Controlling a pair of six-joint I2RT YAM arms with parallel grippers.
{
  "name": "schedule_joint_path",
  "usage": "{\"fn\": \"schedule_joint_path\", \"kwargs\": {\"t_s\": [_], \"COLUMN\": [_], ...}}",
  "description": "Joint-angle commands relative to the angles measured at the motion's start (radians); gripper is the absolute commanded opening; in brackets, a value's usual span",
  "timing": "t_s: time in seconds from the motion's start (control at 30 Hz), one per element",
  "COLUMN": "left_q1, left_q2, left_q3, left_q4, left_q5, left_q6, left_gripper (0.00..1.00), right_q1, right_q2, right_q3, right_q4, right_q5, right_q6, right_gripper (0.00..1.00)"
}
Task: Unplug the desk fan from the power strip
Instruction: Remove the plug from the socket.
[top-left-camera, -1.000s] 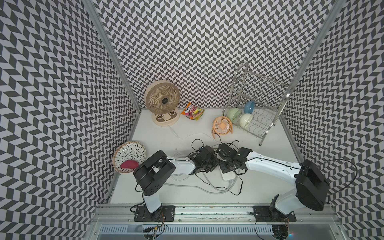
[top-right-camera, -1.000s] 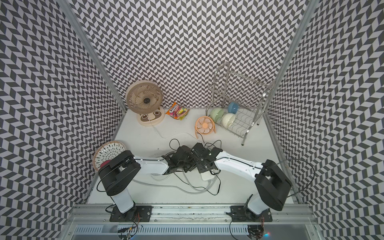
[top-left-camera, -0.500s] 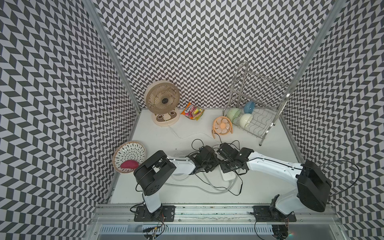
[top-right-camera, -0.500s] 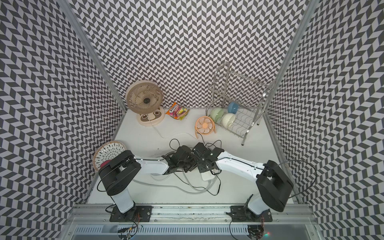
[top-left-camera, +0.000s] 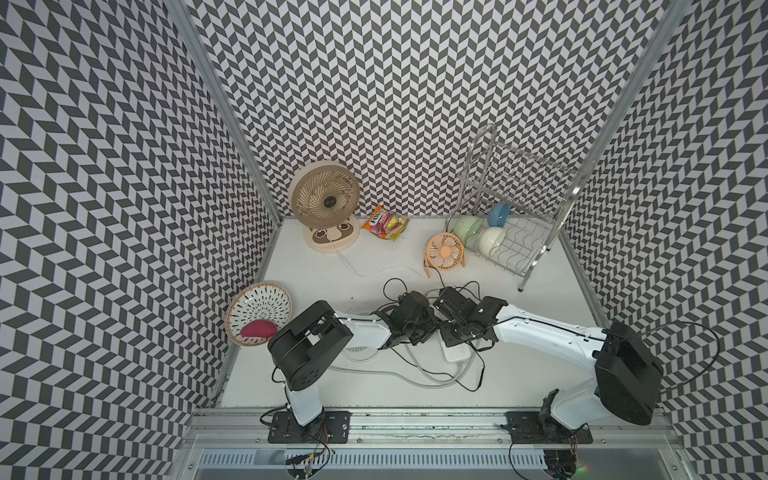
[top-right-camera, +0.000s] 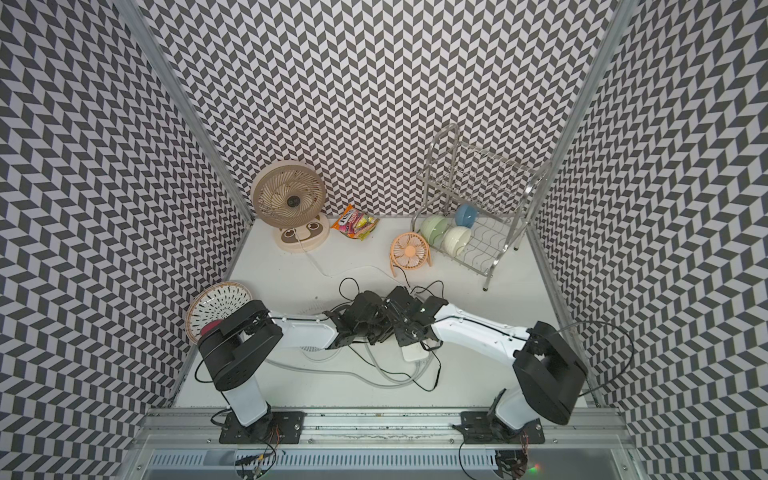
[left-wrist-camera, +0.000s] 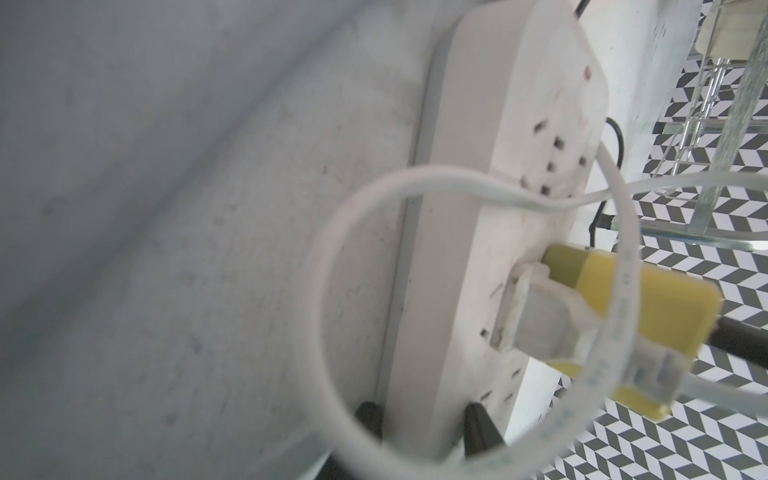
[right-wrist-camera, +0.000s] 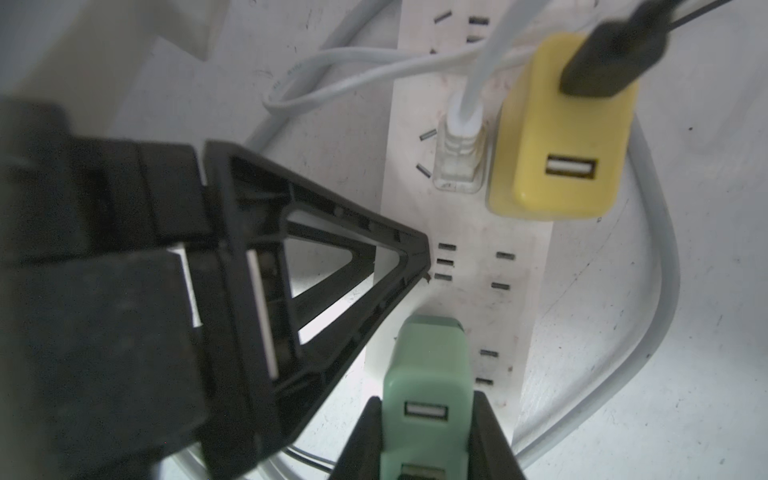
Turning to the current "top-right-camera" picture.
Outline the white power strip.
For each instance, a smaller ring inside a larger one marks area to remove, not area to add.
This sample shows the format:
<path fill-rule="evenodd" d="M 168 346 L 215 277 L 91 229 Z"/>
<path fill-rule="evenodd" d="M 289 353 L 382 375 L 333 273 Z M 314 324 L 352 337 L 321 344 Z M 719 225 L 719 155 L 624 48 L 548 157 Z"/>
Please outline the white power strip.
<path fill-rule="evenodd" d="M 400 351 L 403 360 L 409 363 L 424 362 L 430 356 L 430 353 L 422 346 L 420 342 L 402 346 Z"/>

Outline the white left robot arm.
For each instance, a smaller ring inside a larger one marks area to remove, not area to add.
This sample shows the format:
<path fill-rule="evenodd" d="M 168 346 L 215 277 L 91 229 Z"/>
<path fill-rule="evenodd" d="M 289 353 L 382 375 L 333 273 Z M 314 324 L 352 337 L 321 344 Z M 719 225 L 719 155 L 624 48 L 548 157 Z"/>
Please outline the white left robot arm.
<path fill-rule="evenodd" d="M 334 350 L 356 341 L 375 344 L 393 332 L 378 294 L 364 291 L 351 304 L 315 316 L 280 315 L 260 300 L 250 300 L 208 327 L 198 341 L 215 389 L 238 423 L 250 427 L 270 412 L 256 371 L 277 348 Z"/>

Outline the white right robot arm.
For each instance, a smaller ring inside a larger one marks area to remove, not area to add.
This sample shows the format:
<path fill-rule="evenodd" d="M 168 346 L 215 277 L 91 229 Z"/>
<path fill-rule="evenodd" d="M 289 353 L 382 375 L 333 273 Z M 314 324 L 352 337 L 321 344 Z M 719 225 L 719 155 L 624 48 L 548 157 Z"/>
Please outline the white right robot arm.
<path fill-rule="evenodd" d="M 517 387 L 502 391 L 491 415 L 513 431 L 543 418 L 569 423 L 588 368 L 559 330 L 545 322 L 514 327 L 473 315 L 445 299 L 421 301 L 403 287 L 384 300 L 398 343 L 453 343 L 512 368 Z"/>

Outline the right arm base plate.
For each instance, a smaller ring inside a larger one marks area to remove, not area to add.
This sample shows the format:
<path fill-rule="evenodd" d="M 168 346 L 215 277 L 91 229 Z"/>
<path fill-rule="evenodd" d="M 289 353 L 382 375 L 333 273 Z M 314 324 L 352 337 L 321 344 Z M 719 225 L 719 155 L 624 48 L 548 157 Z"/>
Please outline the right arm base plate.
<path fill-rule="evenodd" d="M 466 444 L 540 445 L 545 443 L 539 420 L 527 423 L 521 430 L 513 430 L 488 412 L 466 410 L 452 428 L 462 435 Z"/>

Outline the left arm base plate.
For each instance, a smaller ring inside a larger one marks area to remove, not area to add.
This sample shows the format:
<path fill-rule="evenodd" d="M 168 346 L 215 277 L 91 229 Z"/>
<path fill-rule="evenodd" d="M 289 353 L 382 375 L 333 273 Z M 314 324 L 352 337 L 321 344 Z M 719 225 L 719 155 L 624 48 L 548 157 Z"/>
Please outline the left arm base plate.
<path fill-rule="evenodd" d="M 270 443 L 294 445 L 300 441 L 306 413 L 299 410 L 268 411 L 250 426 L 239 423 L 234 413 L 229 413 L 221 428 L 219 443 L 225 445 L 246 445 Z"/>

